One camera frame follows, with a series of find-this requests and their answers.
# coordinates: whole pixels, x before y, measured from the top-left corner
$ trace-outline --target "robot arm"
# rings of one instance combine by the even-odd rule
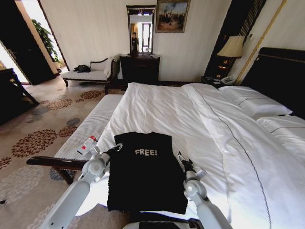
[[[206,229],[233,229],[221,210],[207,197],[206,189],[193,169],[191,160],[186,161],[179,152],[178,159],[185,169],[185,194],[197,206],[197,215]]]
[[[66,229],[86,199],[90,184],[104,175],[112,154],[117,153],[121,148],[122,144],[117,144],[114,148],[100,154],[99,148],[95,146],[94,158],[84,165],[79,180],[69,186],[48,213],[40,228]],[[196,204],[197,214],[204,228],[232,229],[220,209],[209,201],[206,189],[193,169],[193,163],[186,161],[181,153],[178,158],[185,168],[185,193]]]
[[[41,225],[41,229],[66,229],[69,226],[89,194],[91,182],[104,175],[111,154],[120,151],[121,148],[122,144],[117,144],[101,155],[99,148],[97,146],[94,148],[97,151],[94,159],[89,160],[84,165],[82,176],[78,181],[73,182],[57,201]]]

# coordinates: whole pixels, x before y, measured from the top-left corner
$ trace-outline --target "green plant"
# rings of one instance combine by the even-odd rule
[[[35,19],[32,19],[32,22],[44,44],[44,46],[46,47],[50,57],[52,58],[52,60],[54,62],[58,62],[61,63],[60,60],[58,59],[58,55],[57,52],[54,50],[53,47],[53,42],[51,41],[51,39],[49,38],[50,32],[47,31],[45,28],[43,28],[40,24],[40,22],[37,22]]]

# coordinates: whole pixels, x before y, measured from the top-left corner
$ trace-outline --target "wooden dresser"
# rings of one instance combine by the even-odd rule
[[[123,80],[127,83],[137,82],[157,84],[160,56],[154,54],[122,55],[121,67]]]

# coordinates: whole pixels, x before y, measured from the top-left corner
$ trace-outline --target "open door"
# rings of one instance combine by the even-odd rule
[[[53,79],[53,74],[15,1],[1,3],[0,40],[33,85]]]

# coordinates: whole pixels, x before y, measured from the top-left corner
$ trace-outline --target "white cushion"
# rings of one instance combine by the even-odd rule
[[[257,120],[305,165],[305,120],[297,116],[264,117]]]
[[[76,148],[83,144],[94,132],[100,135],[103,133],[122,96],[121,94],[105,95],[54,157],[89,160],[90,154],[82,156],[76,152]]]
[[[103,71],[91,71],[89,73],[77,73],[69,71],[61,75],[63,79],[77,79],[77,80],[102,80],[107,81],[107,77]]]
[[[91,63],[90,69],[91,71],[104,71],[107,65],[107,60],[101,63]]]
[[[249,88],[242,86],[225,86],[219,88],[223,95],[250,117],[288,115],[292,111],[277,101]]]
[[[109,57],[106,61],[106,67],[104,69],[104,74],[107,78],[110,77],[111,75],[111,62],[112,62],[112,57]]]

